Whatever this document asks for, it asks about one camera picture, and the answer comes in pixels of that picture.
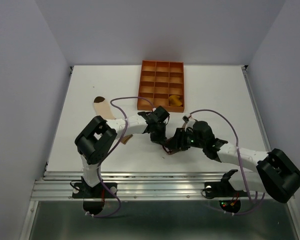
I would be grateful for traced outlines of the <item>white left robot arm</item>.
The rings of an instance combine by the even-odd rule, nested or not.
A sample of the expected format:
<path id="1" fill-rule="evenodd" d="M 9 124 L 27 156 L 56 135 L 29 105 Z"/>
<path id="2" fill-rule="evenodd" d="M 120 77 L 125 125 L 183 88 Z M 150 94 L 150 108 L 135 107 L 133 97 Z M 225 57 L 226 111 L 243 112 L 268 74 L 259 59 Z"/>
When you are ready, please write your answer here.
<path id="1" fill-rule="evenodd" d="M 164 145 L 169 118 L 170 114 L 162 106 L 120 119 L 95 116 L 74 140 L 82 160 L 85 193 L 90 197 L 101 193 L 98 173 L 115 141 L 121 141 L 128 135 L 150 134 L 151 142 Z"/>

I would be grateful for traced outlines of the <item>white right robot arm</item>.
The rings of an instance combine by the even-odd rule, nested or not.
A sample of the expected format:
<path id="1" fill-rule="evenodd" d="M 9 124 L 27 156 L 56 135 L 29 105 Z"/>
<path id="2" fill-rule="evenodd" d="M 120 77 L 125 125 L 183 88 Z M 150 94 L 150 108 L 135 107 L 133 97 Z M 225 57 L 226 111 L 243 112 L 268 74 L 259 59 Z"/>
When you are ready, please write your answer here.
<path id="1" fill-rule="evenodd" d="M 198 148 L 211 160 L 240 167 L 225 173 L 220 181 L 211 183 L 206 194 L 208 198 L 252 191 L 266 193 L 277 202 L 286 203 L 300 188 L 300 170 L 282 150 L 275 148 L 267 152 L 239 148 L 216 138 L 205 121 L 177 128 L 166 148 L 171 152 Z"/>

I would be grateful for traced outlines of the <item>mustard yellow striped sock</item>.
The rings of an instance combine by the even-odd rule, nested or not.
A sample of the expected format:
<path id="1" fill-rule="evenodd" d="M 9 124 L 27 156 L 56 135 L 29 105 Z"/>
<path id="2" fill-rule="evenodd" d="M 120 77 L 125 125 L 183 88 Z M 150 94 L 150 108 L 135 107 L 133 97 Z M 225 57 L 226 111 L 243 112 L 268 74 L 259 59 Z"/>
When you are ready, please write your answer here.
<path id="1" fill-rule="evenodd" d="M 170 107 L 176 107 L 176 108 L 180 108 L 183 106 L 183 102 L 181 100 L 181 97 L 179 95 L 170 95 L 168 98 L 169 101 L 169 106 Z"/>

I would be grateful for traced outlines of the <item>taupe sock with maroon cuff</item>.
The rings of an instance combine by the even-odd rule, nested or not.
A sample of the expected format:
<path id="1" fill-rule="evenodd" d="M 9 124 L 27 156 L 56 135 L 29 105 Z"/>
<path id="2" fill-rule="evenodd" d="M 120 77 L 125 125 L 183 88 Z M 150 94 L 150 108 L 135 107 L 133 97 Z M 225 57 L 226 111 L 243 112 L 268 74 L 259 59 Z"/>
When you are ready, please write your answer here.
<path id="1" fill-rule="evenodd" d="M 180 150 L 178 148 L 171 148 L 169 147 L 170 142 L 172 141 L 172 138 L 168 138 L 165 143 L 162 145 L 162 149 L 168 154 L 173 155 L 178 153 Z"/>

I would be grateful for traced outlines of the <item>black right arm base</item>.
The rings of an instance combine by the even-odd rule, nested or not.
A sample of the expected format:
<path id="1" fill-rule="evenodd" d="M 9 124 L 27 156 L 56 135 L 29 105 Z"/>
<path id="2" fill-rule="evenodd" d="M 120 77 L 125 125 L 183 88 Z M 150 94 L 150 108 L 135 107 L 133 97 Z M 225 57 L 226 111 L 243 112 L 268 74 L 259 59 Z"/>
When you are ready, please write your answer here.
<path id="1" fill-rule="evenodd" d="M 240 197 L 247 197 L 243 190 L 235 190 L 230 184 L 230 179 L 238 170 L 232 169 L 225 173 L 220 181 L 210 181 L 204 184 L 201 195 L 206 199 L 221 198 L 219 206 L 221 210 L 230 214 L 238 214 L 241 209 Z"/>

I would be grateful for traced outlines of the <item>orange compartment tray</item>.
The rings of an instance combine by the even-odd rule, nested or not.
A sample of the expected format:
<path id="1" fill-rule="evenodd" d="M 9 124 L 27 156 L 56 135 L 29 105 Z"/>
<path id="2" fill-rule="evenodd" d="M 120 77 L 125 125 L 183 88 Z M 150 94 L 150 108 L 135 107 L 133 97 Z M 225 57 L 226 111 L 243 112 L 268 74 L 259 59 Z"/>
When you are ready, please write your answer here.
<path id="1" fill-rule="evenodd" d="M 169 96 L 178 95 L 182 107 L 169 106 Z M 137 109 L 150 111 L 162 106 L 171 113 L 185 110 L 185 71 L 183 62 L 143 60 L 138 88 Z"/>

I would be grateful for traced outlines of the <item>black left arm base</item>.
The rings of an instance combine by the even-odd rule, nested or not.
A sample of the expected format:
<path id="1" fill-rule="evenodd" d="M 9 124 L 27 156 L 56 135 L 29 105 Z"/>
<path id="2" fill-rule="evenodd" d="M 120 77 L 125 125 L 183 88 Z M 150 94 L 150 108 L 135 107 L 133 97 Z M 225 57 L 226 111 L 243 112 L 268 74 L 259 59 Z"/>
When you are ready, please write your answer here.
<path id="1" fill-rule="evenodd" d="M 101 217 L 101 212 L 106 209 L 106 200 L 117 197 L 117 183 L 115 182 L 105 183 L 109 191 L 101 183 L 90 187 L 83 180 L 71 181 L 69 185 L 72 188 L 71 197 L 83 200 L 83 210 L 92 217 Z"/>

